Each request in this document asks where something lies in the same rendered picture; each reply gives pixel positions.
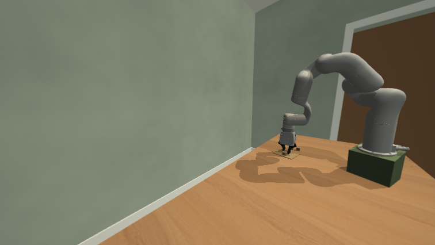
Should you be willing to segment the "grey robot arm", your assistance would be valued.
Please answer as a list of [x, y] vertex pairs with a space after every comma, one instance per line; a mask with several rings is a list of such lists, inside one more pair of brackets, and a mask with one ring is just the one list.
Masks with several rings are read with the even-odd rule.
[[357, 148], [377, 156], [395, 156], [398, 150], [409, 151], [409, 147], [393, 144], [399, 113], [406, 100], [405, 93], [398, 89], [381, 88], [383, 78], [361, 57], [348, 52], [324, 54], [298, 73], [291, 101], [305, 106], [304, 113], [284, 114], [282, 131], [294, 132], [295, 125], [308, 124], [311, 107], [307, 99], [313, 78], [332, 72], [338, 72], [345, 78], [342, 89], [355, 103], [371, 108], [365, 119], [362, 144]]

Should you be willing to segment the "tan flat mat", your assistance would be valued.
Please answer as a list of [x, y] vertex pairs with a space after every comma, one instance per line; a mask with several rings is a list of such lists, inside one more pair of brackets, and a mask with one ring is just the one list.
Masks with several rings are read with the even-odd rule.
[[293, 158], [297, 157], [298, 155], [300, 155], [300, 154], [298, 154], [296, 152], [292, 152], [292, 151], [291, 151], [291, 153], [287, 154], [286, 156], [282, 155], [282, 153], [283, 153], [283, 149], [280, 149], [280, 150], [277, 150], [274, 152], [274, 154], [283, 156], [283, 157], [288, 158], [288, 159], [293, 159]]

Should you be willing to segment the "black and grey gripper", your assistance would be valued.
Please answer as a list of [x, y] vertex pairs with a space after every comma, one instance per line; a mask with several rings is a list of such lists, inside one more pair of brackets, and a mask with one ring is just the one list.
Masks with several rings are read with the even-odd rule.
[[297, 147], [294, 140], [295, 140], [295, 133], [294, 132], [281, 131], [280, 140], [278, 143], [282, 146], [283, 151], [285, 150], [285, 145], [289, 146], [289, 148], [288, 148], [288, 154], [289, 154], [289, 153], [291, 153], [291, 148]]

